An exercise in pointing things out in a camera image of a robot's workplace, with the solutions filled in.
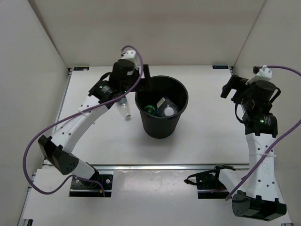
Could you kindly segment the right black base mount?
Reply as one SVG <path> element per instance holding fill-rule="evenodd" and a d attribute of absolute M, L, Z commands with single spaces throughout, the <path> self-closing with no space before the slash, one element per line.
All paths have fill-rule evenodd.
<path fill-rule="evenodd" d="M 219 180 L 222 170 L 236 171 L 233 166 L 217 164 L 214 169 L 189 175 L 184 182 L 197 187 L 199 199 L 224 199 L 229 192 Z"/>

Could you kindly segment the green plastic bottle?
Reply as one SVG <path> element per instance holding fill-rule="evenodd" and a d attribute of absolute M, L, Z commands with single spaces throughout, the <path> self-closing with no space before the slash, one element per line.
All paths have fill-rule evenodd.
<path fill-rule="evenodd" d="M 160 113 L 158 112 L 157 108 L 152 105 L 147 105 L 143 109 L 147 114 L 160 117 Z"/>

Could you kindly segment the table corner label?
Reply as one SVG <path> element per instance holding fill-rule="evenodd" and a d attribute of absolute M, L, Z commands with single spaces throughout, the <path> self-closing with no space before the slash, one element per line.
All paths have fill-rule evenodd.
<path fill-rule="evenodd" d="M 89 67 L 74 67 L 73 71 L 88 71 Z"/>
<path fill-rule="evenodd" d="M 229 69 L 229 67 L 227 65 L 212 65 L 212 68 L 216 69 L 216 70 L 226 70 L 226 69 Z"/>

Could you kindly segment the white bottle orange label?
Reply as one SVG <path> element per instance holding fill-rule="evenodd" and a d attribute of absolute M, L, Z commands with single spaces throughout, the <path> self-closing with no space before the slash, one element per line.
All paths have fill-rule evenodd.
<path fill-rule="evenodd" d="M 161 117 L 170 117 L 178 113 L 178 107 L 167 97 L 162 97 L 157 102 L 157 110 Z"/>

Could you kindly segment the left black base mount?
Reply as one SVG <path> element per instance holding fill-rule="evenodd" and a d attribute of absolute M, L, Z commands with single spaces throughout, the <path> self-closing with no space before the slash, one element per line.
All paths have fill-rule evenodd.
<path fill-rule="evenodd" d="M 102 188 L 96 184 L 72 178 L 69 196 L 70 197 L 93 197 L 93 198 L 110 198 L 113 184 L 113 171 L 99 170 L 97 181 L 103 186 Z"/>

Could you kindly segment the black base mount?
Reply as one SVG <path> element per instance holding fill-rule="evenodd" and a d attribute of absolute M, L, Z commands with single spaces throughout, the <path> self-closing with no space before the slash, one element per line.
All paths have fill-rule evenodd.
<path fill-rule="evenodd" d="M 233 166 L 217 164 L 214 169 L 189 175 L 184 182 L 197 187 L 199 199 L 224 199 L 229 192 L 219 180 L 222 170 L 236 171 Z"/>
<path fill-rule="evenodd" d="M 97 181 L 103 186 L 102 188 L 96 184 L 72 178 L 69 196 L 70 197 L 93 197 L 93 198 L 110 198 L 113 184 L 113 171 L 99 170 Z"/>

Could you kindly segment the left table corner label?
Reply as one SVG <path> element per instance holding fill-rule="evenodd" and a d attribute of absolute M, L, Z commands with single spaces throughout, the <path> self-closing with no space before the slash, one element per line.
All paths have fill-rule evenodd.
<path fill-rule="evenodd" d="M 74 67 L 73 71 L 88 71 L 89 67 Z"/>

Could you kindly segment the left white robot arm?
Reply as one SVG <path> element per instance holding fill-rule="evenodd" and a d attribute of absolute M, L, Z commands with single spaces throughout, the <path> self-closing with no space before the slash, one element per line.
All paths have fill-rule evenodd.
<path fill-rule="evenodd" d="M 76 117 L 67 120 L 49 137 L 41 136 L 38 139 L 43 155 L 62 175 L 73 174 L 79 177 L 87 188 L 98 185 L 98 171 L 73 155 L 72 151 L 90 126 L 118 102 L 122 94 L 150 90 L 148 65 L 143 65 L 142 71 L 143 79 L 139 77 L 139 70 L 132 61 L 118 60 L 112 72 L 104 74 L 90 89 Z"/>

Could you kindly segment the right table corner label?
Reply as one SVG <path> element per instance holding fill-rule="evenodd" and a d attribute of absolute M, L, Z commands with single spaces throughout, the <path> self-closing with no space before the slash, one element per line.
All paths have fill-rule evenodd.
<path fill-rule="evenodd" d="M 227 65 L 212 65 L 212 68 L 216 69 L 216 70 L 226 70 L 226 69 L 229 69 L 229 67 Z"/>

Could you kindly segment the clear bottle green label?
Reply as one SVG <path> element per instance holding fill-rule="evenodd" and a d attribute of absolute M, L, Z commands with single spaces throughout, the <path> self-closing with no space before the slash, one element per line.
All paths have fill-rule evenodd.
<path fill-rule="evenodd" d="M 130 119 L 131 113 L 130 113 L 130 107 L 129 103 L 126 97 L 121 98 L 117 103 L 116 103 L 117 109 L 120 112 L 120 114 L 126 119 Z"/>

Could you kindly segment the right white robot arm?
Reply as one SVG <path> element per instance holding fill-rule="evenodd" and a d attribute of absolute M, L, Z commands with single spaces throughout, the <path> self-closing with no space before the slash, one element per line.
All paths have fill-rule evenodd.
<path fill-rule="evenodd" d="M 238 121 L 245 127 L 250 170 L 241 178 L 234 167 L 216 165 L 211 182 L 216 188 L 228 190 L 227 199 L 232 200 L 235 216 L 272 221 L 287 213 L 276 189 L 272 144 L 278 129 L 277 119 L 270 112 L 281 90 L 264 79 L 248 81 L 233 75 L 223 86 L 221 97 L 226 98 L 233 89 L 236 93 L 231 100 L 244 113 Z"/>

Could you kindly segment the black plastic waste bin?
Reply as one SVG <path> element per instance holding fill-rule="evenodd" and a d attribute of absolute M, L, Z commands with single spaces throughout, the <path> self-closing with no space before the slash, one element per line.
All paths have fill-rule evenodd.
<path fill-rule="evenodd" d="M 145 132 L 157 139 L 170 136 L 188 105 L 185 86 L 169 76 L 151 77 L 151 90 L 135 94 Z"/>

